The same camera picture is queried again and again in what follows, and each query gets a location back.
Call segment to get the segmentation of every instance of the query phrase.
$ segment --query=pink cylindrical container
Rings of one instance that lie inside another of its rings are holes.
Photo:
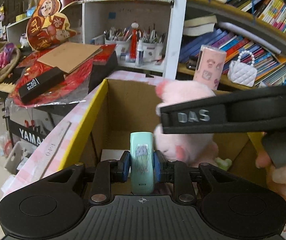
[[[221,78],[226,51],[202,45],[193,80],[216,90]]]

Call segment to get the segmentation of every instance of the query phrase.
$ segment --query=pink checkered paper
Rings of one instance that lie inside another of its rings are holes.
[[[136,72],[129,72],[129,71],[116,71],[112,73],[108,79],[116,79],[116,80],[127,80],[127,81],[138,81],[138,82],[145,82],[150,85],[156,86],[160,82],[164,81],[165,79],[158,76],[153,76],[153,78],[147,78],[145,74],[136,73]],[[4,192],[4,196],[12,193],[15,190],[18,190],[22,187],[25,187],[32,183],[32,178],[34,171],[36,169],[37,164],[41,161],[43,154],[46,150],[47,144],[51,142],[51,140],[55,137],[57,132],[59,131],[61,125],[64,121],[71,122],[69,129],[67,130],[59,149],[57,150],[55,156],[51,160],[48,168],[45,170],[44,177],[47,177],[55,172],[61,163],[61,160],[67,150],[67,147],[70,143],[70,140],[73,137],[80,121],[85,114],[86,109],[88,108],[89,104],[91,103],[98,87],[96,87],[93,91],[91,91],[84,99],[86,101],[79,103],[75,108],[72,109],[59,124],[46,136],[45,140],[37,147],[25,165],[21,168],[21,170],[15,176],[11,186]]]

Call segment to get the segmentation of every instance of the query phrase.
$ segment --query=white bottle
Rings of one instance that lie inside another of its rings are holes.
[[[143,55],[144,55],[143,40],[139,40],[136,49],[136,59],[135,59],[136,66],[143,65]]]

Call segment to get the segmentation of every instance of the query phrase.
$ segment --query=chinese god of wealth decoration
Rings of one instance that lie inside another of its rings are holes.
[[[26,34],[30,46],[43,50],[78,34],[61,11],[77,0],[40,0],[28,21]]]

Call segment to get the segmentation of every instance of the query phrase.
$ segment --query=pearl handle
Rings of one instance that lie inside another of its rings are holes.
[[[241,57],[242,57],[243,55],[246,55],[246,54],[249,54],[249,55],[251,56],[251,59],[252,59],[251,67],[254,67],[255,57],[254,57],[253,53],[250,52],[250,51],[248,51],[248,50],[242,51],[242,52],[239,54],[239,56],[238,56],[238,58],[237,58],[237,61],[238,61],[238,62],[241,62]]]

